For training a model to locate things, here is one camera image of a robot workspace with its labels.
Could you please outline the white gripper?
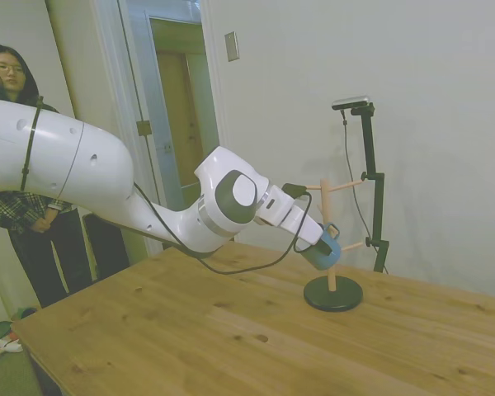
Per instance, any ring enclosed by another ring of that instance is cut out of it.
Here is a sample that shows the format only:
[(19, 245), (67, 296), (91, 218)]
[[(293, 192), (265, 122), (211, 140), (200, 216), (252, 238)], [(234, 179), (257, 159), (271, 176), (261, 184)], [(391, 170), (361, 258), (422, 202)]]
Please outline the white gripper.
[[(304, 246), (313, 246), (323, 235), (323, 226), (320, 225), (305, 211), (294, 211), (291, 214), (291, 232)], [(324, 241), (318, 242), (318, 250), (323, 255), (331, 255), (332, 248)]]

